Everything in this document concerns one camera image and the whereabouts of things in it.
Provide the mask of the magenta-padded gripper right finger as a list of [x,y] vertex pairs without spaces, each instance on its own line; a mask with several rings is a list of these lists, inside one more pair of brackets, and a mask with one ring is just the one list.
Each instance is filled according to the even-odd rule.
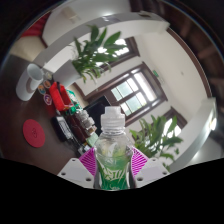
[[157,158],[148,158],[141,151],[134,148],[131,158],[131,174],[134,186],[141,188],[169,175],[169,172]]

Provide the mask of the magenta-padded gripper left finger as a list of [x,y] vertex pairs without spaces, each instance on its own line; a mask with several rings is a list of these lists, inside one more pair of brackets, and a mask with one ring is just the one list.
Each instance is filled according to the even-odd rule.
[[78,186],[92,189],[97,173],[94,149],[91,148],[79,158],[71,158],[58,176]]

